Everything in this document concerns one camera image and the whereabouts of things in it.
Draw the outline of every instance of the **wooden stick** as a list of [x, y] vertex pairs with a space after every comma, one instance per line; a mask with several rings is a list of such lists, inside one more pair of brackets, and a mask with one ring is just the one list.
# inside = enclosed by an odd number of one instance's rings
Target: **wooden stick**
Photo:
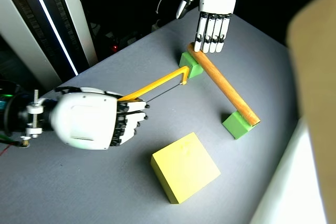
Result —
[[216, 83], [224, 95], [226, 95], [229, 101], [234, 105], [234, 107], [236, 107], [250, 125], [254, 126], [260, 122], [258, 116], [251, 110], [247, 103], [240, 97], [237, 91], [231, 86], [231, 84], [225, 79], [222, 73], [207, 58], [207, 56], [202, 51], [194, 51], [194, 43], [190, 43], [188, 45], [188, 52], [203, 67], [205, 72], [207, 72], [210, 78]]

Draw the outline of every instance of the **gray table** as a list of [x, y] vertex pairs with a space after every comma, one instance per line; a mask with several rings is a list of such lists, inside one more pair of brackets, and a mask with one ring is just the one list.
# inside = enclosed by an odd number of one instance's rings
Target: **gray table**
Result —
[[[193, 10], [66, 85], [133, 92], [178, 68], [197, 20]], [[79, 150], [49, 132], [26, 150], [10, 148], [0, 158], [0, 223], [248, 223], [297, 122], [288, 52], [233, 16], [223, 52], [209, 57], [261, 118], [251, 132], [236, 141], [221, 125], [235, 109], [204, 73], [151, 101], [149, 120], [120, 147]], [[222, 174], [171, 205], [150, 166], [151, 154], [190, 132]]]

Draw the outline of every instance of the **yellow box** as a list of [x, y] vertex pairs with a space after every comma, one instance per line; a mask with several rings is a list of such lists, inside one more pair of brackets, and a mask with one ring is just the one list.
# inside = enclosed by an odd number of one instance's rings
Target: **yellow box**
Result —
[[196, 134], [152, 155], [151, 165], [172, 204], [180, 204], [220, 175]]

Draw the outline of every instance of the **white light strip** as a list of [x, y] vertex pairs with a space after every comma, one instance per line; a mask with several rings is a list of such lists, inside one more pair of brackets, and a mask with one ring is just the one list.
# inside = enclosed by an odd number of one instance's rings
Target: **white light strip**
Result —
[[46, 14], [47, 19], [49, 20], [49, 23], [50, 23], [51, 27], [53, 28], [53, 31], [54, 31], [54, 33], [55, 33], [57, 39], [58, 39], [58, 42], [59, 42], [59, 44], [61, 45], [61, 48], [63, 49], [63, 52], [64, 52], [65, 56], [67, 57], [67, 59], [68, 59], [70, 65], [71, 65], [71, 67], [72, 67], [72, 69], [73, 69], [75, 75], [78, 75], [78, 72], [77, 72], [77, 70], [76, 70], [76, 68], [75, 68], [75, 65], [74, 65], [74, 63], [72, 62], [72, 60], [71, 60], [71, 58], [70, 58], [70, 56], [69, 56], [69, 53], [68, 53], [67, 49], [65, 48], [65, 46], [64, 46], [64, 44], [63, 44], [63, 41], [62, 41], [61, 37], [59, 36], [59, 33], [58, 33], [57, 29], [56, 29], [56, 26], [55, 26], [55, 24], [54, 24], [54, 22], [53, 22], [53, 20], [52, 20], [52, 18], [51, 18], [51, 16], [50, 16], [50, 14], [49, 14], [49, 11], [48, 11], [48, 9], [47, 9], [47, 6], [45, 5], [45, 3], [44, 3], [43, 0], [39, 0], [39, 1], [40, 1], [40, 3], [41, 3], [42, 9], [43, 9], [44, 13]]

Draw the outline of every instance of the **green cube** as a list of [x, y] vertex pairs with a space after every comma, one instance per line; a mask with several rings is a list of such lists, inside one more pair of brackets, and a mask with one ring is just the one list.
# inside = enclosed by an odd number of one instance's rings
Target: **green cube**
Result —
[[232, 113], [224, 122], [224, 127], [231, 133], [231, 135], [238, 139], [243, 136], [245, 133], [249, 132], [254, 128], [251, 126], [239, 113], [236, 111]]
[[188, 78], [193, 78], [203, 72], [201, 65], [198, 64], [197, 61], [188, 52], [184, 52], [181, 55], [179, 66], [180, 68], [183, 66], [188, 66], [190, 68]]

